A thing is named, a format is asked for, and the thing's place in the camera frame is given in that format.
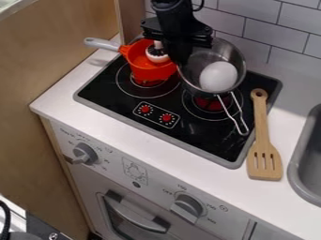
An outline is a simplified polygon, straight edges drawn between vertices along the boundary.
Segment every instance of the black stovetop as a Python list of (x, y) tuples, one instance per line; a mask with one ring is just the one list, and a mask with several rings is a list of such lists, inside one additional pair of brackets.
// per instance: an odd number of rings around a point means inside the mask
[[(268, 92), (270, 107), (282, 85), (269, 77), (247, 73), (235, 94), (250, 132), (253, 130), (250, 92), (254, 88)], [(197, 107), (177, 75), (154, 87), (135, 84), (130, 66), (121, 56), (76, 93), (75, 99), (228, 168), (240, 166), (245, 157), (241, 152), (247, 151), (244, 146), (250, 146), (253, 140), (252, 134), (240, 136), (224, 111), (207, 112)], [(236, 104), (230, 104), (229, 111), (239, 119)], [(169, 122), (162, 121), (164, 114), (165, 120), (169, 120), (170, 114)]]

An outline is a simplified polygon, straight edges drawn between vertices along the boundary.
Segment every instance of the egg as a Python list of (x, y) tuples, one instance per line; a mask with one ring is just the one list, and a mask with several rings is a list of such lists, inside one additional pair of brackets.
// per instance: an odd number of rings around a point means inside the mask
[(207, 92), (221, 92), (237, 82), (237, 69), (230, 63), (218, 61), (207, 65), (200, 75), (201, 88)]

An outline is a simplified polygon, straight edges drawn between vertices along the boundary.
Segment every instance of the spatula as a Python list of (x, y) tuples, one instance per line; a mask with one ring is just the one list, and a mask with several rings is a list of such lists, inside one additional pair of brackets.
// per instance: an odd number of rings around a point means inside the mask
[(263, 89), (251, 91), (254, 105), (256, 141), (247, 158), (248, 175), (251, 179), (279, 181), (283, 176), (283, 165), (279, 152), (268, 137), (267, 99)]

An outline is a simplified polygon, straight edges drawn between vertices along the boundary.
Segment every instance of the stainless steel sink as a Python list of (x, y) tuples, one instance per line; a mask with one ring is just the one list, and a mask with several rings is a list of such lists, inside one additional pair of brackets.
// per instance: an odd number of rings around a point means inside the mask
[(293, 190), (321, 207), (321, 104), (309, 113), (287, 168)]

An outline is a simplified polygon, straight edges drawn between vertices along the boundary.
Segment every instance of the control panel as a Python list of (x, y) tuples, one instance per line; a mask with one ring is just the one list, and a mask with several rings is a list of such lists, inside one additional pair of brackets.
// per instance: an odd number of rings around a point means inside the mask
[(233, 205), (104, 142), (69, 127), (52, 126), (71, 169), (74, 164), (83, 164), (208, 233), (222, 239), (242, 239), (249, 218)]
[(179, 121), (179, 115), (157, 107), (151, 103), (142, 101), (133, 110), (137, 116), (144, 118), (164, 128), (173, 128)]

